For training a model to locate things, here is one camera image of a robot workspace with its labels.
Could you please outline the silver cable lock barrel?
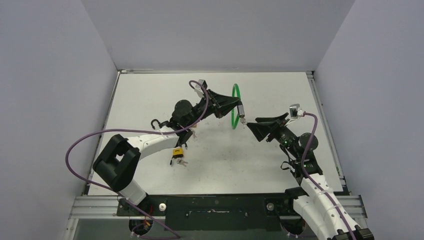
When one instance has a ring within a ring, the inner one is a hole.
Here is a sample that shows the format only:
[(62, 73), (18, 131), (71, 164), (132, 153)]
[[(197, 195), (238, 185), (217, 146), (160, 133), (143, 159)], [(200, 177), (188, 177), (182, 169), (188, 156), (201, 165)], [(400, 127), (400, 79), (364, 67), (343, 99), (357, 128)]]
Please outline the silver cable lock barrel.
[(245, 110), (244, 110), (244, 106), (243, 106), (243, 104), (239, 104), (238, 106), (237, 106), (237, 112), (238, 112), (238, 117), (239, 118), (245, 118)]

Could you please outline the silver key bunch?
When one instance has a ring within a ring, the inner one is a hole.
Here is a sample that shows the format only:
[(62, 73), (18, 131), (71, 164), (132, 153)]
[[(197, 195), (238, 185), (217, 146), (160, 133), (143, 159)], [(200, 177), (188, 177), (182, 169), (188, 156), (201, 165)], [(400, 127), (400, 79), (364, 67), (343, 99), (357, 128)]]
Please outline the silver key bunch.
[(241, 117), (240, 123), (242, 124), (242, 127), (245, 129), (248, 122), (244, 117)]
[(187, 164), (188, 164), (188, 162), (184, 161), (183, 159), (178, 159), (178, 160), (176, 161), (176, 163), (177, 163), (177, 164), (179, 164), (179, 165), (182, 165), (182, 166), (184, 166), (184, 167), (186, 167), (186, 166), (187, 166)]

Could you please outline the green cable lock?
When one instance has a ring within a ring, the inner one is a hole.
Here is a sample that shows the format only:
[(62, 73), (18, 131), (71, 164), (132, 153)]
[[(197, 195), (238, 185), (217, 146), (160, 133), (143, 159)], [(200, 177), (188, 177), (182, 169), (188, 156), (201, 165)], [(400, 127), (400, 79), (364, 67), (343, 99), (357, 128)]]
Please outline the green cable lock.
[[(239, 99), (241, 98), (240, 88), (239, 88), (239, 85), (237, 83), (235, 83), (232, 86), (231, 96), (232, 97), (237, 97)], [(239, 121), (240, 121), (240, 117), (236, 113), (236, 109), (233, 108), (231, 110), (231, 128), (233, 130), (235, 130), (237, 128)]]

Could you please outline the yellow black padlock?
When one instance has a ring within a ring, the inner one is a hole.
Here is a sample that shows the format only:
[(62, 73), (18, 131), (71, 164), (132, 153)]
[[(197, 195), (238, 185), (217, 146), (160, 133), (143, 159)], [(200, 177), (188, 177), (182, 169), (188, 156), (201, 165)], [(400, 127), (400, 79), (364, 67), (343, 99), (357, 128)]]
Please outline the yellow black padlock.
[(184, 157), (184, 150), (182, 147), (174, 148), (172, 150), (172, 158), (179, 159)]

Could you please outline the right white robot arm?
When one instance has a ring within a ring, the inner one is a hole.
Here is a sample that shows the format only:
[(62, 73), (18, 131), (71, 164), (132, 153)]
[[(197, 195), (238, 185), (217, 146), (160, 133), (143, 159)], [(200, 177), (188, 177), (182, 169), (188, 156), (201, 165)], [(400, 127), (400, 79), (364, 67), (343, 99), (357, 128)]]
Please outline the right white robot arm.
[(277, 141), (289, 157), (287, 164), (298, 187), (287, 189), (288, 197), (282, 207), (290, 215), (298, 214), (319, 240), (373, 240), (371, 230), (361, 227), (349, 215), (329, 186), (323, 170), (316, 160), (314, 150), (319, 142), (315, 136), (318, 118), (313, 113), (300, 113), (297, 118), (312, 117), (312, 130), (296, 135), (288, 125), (288, 114), (277, 117), (258, 117), (246, 126), (261, 142)]

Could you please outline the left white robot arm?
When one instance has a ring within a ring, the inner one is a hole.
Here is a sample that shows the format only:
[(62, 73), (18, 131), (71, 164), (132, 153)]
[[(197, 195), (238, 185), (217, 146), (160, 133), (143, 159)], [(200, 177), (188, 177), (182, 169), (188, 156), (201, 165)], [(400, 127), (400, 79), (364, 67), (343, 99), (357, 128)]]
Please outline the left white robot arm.
[(94, 172), (112, 191), (121, 194), (136, 215), (149, 210), (149, 195), (134, 180), (139, 161), (156, 152), (184, 145), (193, 132), (189, 126), (210, 115), (220, 119), (242, 104), (241, 98), (218, 94), (207, 90), (200, 102), (192, 105), (183, 99), (175, 104), (170, 120), (160, 123), (158, 134), (143, 134), (134, 137), (114, 135), (100, 152), (93, 164)]

